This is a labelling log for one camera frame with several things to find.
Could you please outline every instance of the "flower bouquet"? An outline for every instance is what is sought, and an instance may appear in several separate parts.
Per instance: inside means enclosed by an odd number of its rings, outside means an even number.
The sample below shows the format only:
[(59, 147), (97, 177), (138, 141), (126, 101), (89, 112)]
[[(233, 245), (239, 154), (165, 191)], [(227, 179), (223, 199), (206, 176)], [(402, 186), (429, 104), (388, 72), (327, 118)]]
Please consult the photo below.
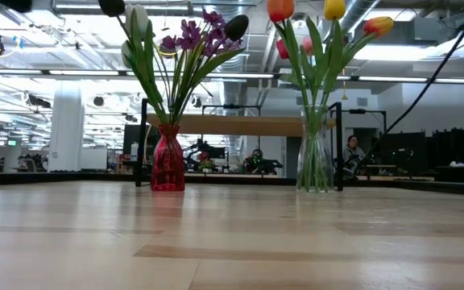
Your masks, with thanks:
[[(122, 46), (123, 62), (132, 69), (159, 117), (161, 138), (154, 154), (151, 189), (184, 190), (184, 159), (176, 135), (178, 124), (193, 90), (219, 65), (243, 51), (241, 38), (248, 28), (248, 18), (239, 15), (228, 23), (216, 13), (204, 10), (204, 22), (182, 20), (182, 36), (167, 36), (160, 46), (154, 42), (151, 20), (143, 6), (123, 0), (99, 0), (101, 10), (116, 17), (127, 41)], [(126, 22), (119, 18), (126, 12)], [(169, 72), (164, 58), (174, 59)], [(155, 83), (159, 72), (164, 95)]]
[(289, 59), (292, 67), (292, 73), (281, 76), (280, 80), (298, 86), (304, 101), (301, 108), (304, 135), (296, 186), (306, 192), (327, 192), (334, 186), (332, 159), (325, 144), (329, 95), (338, 74), (355, 54), (373, 39), (390, 31), (393, 20), (389, 17), (369, 20), (363, 28), (365, 34), (357, 42), (344, 43), (347, 31), (342, 30), (338, 20), (345, 14), (345, 3), (343, 0), (325, 0), (325, 18), (332, 21), (329, 37), (322, 39), (308, 17), (306, 24), (310, 38), (305, 38), (299, 46), (290, 19), (295, 10), (294, 0), (267, 0), (267, 9), (280, 35), (277, 42), (280, 58)]

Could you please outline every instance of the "person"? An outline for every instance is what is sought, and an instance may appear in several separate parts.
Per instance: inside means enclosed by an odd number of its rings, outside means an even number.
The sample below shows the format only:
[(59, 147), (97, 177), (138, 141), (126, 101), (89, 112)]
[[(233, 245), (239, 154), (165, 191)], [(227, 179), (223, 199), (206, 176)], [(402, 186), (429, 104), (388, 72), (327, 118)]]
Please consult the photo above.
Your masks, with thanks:
[(343, 149), (343, 160), (348, 160), (345, 166), (354, 169), (364, 156), (364, 151), (358, 146), (357, 137), (354, 135), (349, 136), (346, 147)]

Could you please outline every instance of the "ceiling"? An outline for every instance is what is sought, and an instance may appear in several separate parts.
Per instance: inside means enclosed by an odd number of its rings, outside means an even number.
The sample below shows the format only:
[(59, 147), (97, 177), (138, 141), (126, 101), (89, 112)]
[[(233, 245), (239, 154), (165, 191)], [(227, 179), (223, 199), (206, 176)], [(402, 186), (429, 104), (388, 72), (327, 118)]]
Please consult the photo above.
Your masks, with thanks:
[[(224, 14), (242, 13), (249, 16), (251, 24), (244, 36), (246, 51), (242, 54), (239, 72), (271, 73), (279, 72), (282, 68), (289, 68), (286, 60), (277, 56), (274, 41), (276, 34), (271, 33), (266, 13), (266, 3), (260, 0), (220, 1), (199, 0), (193, 1), (194, 13), (192, 16), (184, 16), (187, 12), (185, 1), (142, 1), (147, 5), (152, 21), (155, 41), (159, 42), (166, 35), (180, 35), (180, 21), (187, 17), (201, 20), (198, 15), (201, 6), (206, 5), (209, 10), (218, 10)], [(120, 47), (125, 40), (121, 27), (115, 19), (110, 19), (101, 14), (99, 9), (90, 8), (97, 5), (94, 0), (56, 1), (56, 6), (49, 6), (48, 1), (40, 2), (41, 6), (34, 7), (30, 13), (19, 14), (12, 10), (0, 7), (0, 36), (5, 46), (5, 52), (0, 57), (0, 68), (37, 68), (37, 69), (84, 69), (84, 70), (125, 70), (120, 56)], [(298, 1), (296, 11), (304, 12), (318, 22), (323, 14), (323, 1)], [(438, 26), (437, 31), (443, 31), (445, 35), (453, 34), (452, 29), (445, 28), (456, 24), (455, 15), (464, 12), (464, 1), (411, 1), (411, 0), (381, 0), (366, 18), (380, 15), (389, 15), (402, 27), (411, 25), (413, 19), (427, 18), (433, 20)], [(296, 34), (302, 39), (308, 34), (305, 26), (297, 24)], [(398, 39), (401, 35), (393, 32), (391, 39)], [(442, 51), (437, 44), (412, 46), (419, 49), (430, 48), (431, 54), (427, 60), (417, 61), (388, 61), (369, 60), (369, 57), (353, 60), (347, 67), (345, 74), (364, 76), (398, 76), (398, 77), (428, 77), (438, 66), (438, 58)], [(405, 52), (398, 51), (392, 43), (378, 43), (386, 46), (385, 51), (393, 56), (406, 56)], [(373, 51), (372, 55), (381, 56), (381, 52)], [(444, 77), (464, 77), (464, 55), (455, 56), (443, 73)], [(120, 148), (122, 144), (122, 126), (127, 123), (123, 115), (109, 115), (109, 113), (138, 114), (140, 112), (140, 98), (145, 97), (137, 81), (120, 81), (92, 79), (80, 81), (86, 100), (87, 116), (85, 118), (85, 145), (108, 145)], [(26, 77), (0, 77), (0, 110), (5, 111), (30, 111), (35, 107), (26, 104), (26, 94), (43, 98), (54, 106), (54, 92), (57, 81), (54, 79), (26, 78)], [(221, 81), (209, 81), (204, 83), (207, 92), (198, 87), (195, 91), (203, 104), (222, 105), (228, 103), (226, 89)], [(370, 89), (376, 94), (378, 88), (387, 85), (376, 83), (353, 83), (351, 89)], [(106, 106), (95, 106), (93, 98), (104, 97)], [(257, 101), (255, 94), (249, 93), (245, 103), (254, 105)], [(284, 108), (281, 97), (268, 97), (265, 104), (273, 107)], [(42, 110), (43, 114), (6, 113), (0, 114), (0, 135), (8, 135), (11, 128), (18, 127), (17, 131), (27, 132), (30, 136), (25, 144), (29, 147), (46, 147), (48, 144), (49, 128), (51, 127), (50, 110)], [(201, 108), (188, 106), (189, 114), (201, 114)], [(98, 137), (92, 134), (98, 130)], [(189, 136), (185, 141), (191, 143)], [(217, 137), (217, 142), (227, 144), (227, 138)]]

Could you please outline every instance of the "orange tulip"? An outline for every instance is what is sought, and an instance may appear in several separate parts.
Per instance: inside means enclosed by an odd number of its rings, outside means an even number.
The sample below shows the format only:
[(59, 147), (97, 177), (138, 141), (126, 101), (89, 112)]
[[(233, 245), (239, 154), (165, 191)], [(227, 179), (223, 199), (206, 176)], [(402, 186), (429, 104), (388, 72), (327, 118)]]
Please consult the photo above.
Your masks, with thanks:
[(366, 34), (376, 33), (377, 37), (387, 34), (393, 28), (393, 19), (383, 16), (368, 20), (362, 28)]
[(286, 60), (289, 58), (288, 49), (285, 47), (284, 41), (281, 39), (277, 41), (277, 50), (279, 51), (279, 56), (281, 59)]
[(274, 23), (284, 21), (295, 12), (295, 0), (267, 0), (267, 13)]
[(311, 56), (313, 54), (313, 41), (309, 37), (306, 37), (304, 38), (303, 45), (305, 54)]

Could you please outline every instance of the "wooden shelf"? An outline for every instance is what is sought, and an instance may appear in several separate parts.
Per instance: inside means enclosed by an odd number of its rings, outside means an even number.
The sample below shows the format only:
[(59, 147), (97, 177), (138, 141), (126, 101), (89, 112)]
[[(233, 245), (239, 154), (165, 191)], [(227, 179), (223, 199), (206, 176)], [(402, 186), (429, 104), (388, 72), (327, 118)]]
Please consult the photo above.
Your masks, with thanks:
[[(147, 116), (147, 122), (153, 126), (160, 124), (159, 118), (154, 114)], [(328, 128), (335, 125), (336, 119), (330, 118)], [(300, 117), (184, 115), (180, 122), (179, 133), (301, 137), (302, 125)]]

